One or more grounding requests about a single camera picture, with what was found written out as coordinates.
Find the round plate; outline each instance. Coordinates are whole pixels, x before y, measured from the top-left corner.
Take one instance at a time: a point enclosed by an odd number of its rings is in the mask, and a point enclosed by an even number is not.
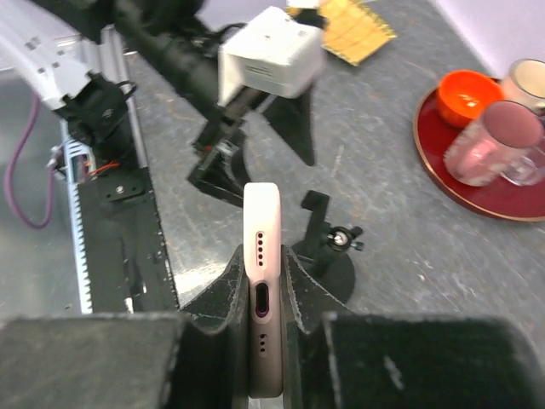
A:
[[[461,130],[443,122],[437,112],[437,90],[416,110],[413,134],[424,169],[435,184],[460,205],[481,215],[519,222],[545,221],[545,181],[515,186],[502,177],[485,187],[464,185],[447,172],[443,154]]]

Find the pink mug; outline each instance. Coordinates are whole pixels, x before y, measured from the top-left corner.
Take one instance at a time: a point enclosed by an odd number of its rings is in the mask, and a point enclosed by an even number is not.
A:
[[[445,152],[449,173],[469,186],[485,186],[543,138],[536,114],[512,101],[492,102]]]

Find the marble countertop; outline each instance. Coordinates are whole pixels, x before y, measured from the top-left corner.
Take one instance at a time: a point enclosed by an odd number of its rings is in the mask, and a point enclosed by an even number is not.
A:
[[[331,196],[329,221],[364,228],[352,253],[360,313],[499,314],[521,328],[545,364],[545,225],[492,220],[445,197],[417,158],[412,119],[448,71],[483,70],[427,0],[372,8],[398,33],[360,67],[336,58],[313,101],[318,164],[306,167],[257,114],[246,161],[254,181],[278,184],[285,244],[300,239],[309,189]],[[185,181],[203,120],[138,55],[129,58],[142,132],[182,303],[221,273],[242,241],[241,210]]]

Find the mug handle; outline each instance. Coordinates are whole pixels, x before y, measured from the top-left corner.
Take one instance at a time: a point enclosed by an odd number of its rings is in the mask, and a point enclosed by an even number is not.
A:
[[[496,150],[496,145],[488,141],[480,141],[474,145],[469,151],[460,159],[456,167],[456,173],[460,177],[464,177],[474,166],[479,164],[483,159],[493,154]]]

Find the orange bowl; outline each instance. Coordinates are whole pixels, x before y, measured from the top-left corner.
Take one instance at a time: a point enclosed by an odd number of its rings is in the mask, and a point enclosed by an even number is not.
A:
[[[437,109],[449,125],[465,128],[494,101],[503,99],[502,88],[480,72],[460,70],[446,74],[437,92]]]

